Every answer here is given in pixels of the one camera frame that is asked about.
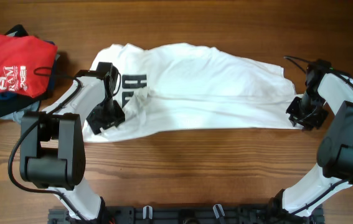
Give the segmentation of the white t-shirt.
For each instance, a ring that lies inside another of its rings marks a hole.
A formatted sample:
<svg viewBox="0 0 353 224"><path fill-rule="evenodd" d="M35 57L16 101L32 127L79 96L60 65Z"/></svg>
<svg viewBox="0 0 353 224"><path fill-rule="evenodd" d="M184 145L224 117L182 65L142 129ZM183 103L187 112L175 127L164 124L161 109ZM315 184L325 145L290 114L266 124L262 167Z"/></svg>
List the white t-shirt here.
<svg viewBox="0 0 353 224"><path fill-rule="evenodd" d="M112 63L120 72L115 100L125 113L117 127L86 142L117 142L164 131L292 127L286 109L296 95L283 67L186 43L144 50L113 44L91 68Z"/></svg>

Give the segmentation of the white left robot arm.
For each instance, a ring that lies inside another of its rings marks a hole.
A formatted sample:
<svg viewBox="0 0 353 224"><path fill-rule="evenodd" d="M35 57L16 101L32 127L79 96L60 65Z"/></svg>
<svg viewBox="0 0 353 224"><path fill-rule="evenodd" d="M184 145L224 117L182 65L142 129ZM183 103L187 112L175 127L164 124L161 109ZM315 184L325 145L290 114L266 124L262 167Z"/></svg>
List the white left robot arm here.
<svg viewBox="0 0 353 224"><path fill-rule="evenodd" d="M72 86L44 111L26 113L21 136L8 162L8 175L18 188L53 194L65 210L52 210L49 223L115 223L105 201L84 178L86 157L82 128L87 122L97 134L117 127L125 114L113 96L120 73L107 63L81 70Z"/></svg>

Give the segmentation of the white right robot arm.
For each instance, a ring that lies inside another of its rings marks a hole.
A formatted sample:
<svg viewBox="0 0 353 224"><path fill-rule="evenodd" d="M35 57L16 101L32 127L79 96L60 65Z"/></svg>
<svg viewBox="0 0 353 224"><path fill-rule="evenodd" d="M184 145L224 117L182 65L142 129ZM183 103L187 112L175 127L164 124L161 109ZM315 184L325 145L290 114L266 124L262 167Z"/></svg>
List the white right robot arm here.
<svg viewBox="0 0 353 224"><path fill-rule="evenodd" d="M329 105L334 119L318 147L317 162L297 184L269 201L267 220L307 220L327 199L353 186L353 81L346 73L311 64L306 91L287 112L293 124L318 128L328 114L324 105Z"/></svg>

